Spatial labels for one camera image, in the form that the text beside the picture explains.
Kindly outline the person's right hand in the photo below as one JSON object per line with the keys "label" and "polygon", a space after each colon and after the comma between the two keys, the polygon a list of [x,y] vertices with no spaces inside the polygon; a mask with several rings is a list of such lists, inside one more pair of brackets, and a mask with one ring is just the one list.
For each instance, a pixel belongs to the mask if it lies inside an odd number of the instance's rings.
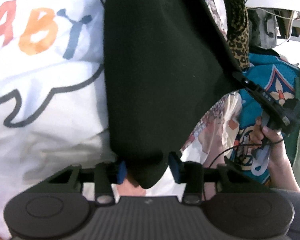
{"label": "person's right hand", "polygon": [[253,144],[251,148],[260,148],[264,138],[271,142],[268,164],[270,186],[276,189],[300,192],[300,186],[294,176],[281,132],[262,126],[262,118],[259,116],[250,133],[249,143]]}

